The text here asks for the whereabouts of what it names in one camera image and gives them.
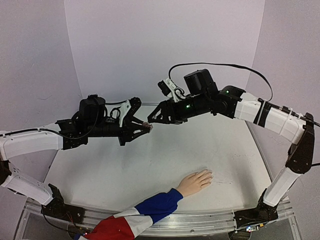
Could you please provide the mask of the red nail polish bottle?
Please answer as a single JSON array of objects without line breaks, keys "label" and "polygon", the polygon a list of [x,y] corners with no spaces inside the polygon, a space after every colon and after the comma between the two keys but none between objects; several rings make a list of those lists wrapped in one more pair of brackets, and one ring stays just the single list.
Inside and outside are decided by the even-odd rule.
[{"label": "red nail polish bottle", "polygon": [[150,129],[150,130],[153,129],[153,125],[150,124],[150,123],[148,123],[148,122],[144,122],[144,123],[142,124],[142,126],[143,126],[144,128]]}]

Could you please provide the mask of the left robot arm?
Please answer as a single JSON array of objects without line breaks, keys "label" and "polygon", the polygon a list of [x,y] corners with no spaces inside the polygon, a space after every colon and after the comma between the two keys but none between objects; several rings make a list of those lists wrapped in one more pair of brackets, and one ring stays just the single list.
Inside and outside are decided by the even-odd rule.
[{"label": "left robot arm", "polygon": [[114,103],[111,112],[107,103],[96,94],[79,103],[70,119],[48,125],[0,134],[0,185],[35,200],[56,218],[68,213],[59,189],[44,179],[59,150],[87,145],[90,138],[117,138],[124,146],[148,134],[152,125],[135,117],[141,100],[133,97]]}]

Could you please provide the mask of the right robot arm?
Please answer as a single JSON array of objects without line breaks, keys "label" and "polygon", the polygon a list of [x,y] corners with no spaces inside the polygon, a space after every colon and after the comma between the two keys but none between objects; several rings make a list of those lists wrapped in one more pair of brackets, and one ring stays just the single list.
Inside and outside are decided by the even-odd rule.
[{"label": "right robot arm", "polygon": [[236,215],[241,219],[270,218],[298,178],[313,167],[317,126],[314,117],[236,86],[219,89],[207,69],[186,75],[184,81],[188,92],[171,78],[157,84],[166,100],[148,116],[149,122],[179,125],[204,114],[244,121],[272,180],[254,208],[240,210]]}]

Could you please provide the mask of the mannequin hand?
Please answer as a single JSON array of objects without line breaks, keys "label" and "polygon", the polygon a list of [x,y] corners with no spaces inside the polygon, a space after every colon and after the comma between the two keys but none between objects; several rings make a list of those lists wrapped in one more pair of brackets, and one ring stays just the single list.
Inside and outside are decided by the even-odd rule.
[{"label": "mannequin hand", "polygon": [[213,173],[208,170],[194,172],[183,178],[176,190],[185,198],[208,187],[213,179]]}]

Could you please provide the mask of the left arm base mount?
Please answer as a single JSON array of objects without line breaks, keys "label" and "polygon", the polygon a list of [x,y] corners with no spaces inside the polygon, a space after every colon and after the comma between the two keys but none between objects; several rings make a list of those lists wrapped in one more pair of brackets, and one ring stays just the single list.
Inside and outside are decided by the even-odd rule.
[{"label": "left arm base mount", "polygon": [[66,204],[60,190],[48,184],[53,199],[46,205],[41,206],[41,213],[46,217],[52,217],[64,221],[71,221],[75,224],[81,224],[84,219],[85,209],[83,207]]}]

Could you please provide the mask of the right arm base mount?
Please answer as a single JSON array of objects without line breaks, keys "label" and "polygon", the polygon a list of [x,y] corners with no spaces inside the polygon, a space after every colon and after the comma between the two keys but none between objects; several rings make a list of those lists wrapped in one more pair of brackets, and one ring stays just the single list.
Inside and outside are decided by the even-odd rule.
[{"label": "right arm base mount", "polygon": [[266,190],[263,191],[255,208],[238,210],[234,213],[233,218],[238,229],[251,225],[266,224],[278,219],[278,205],[270,206],[263,202]]}]

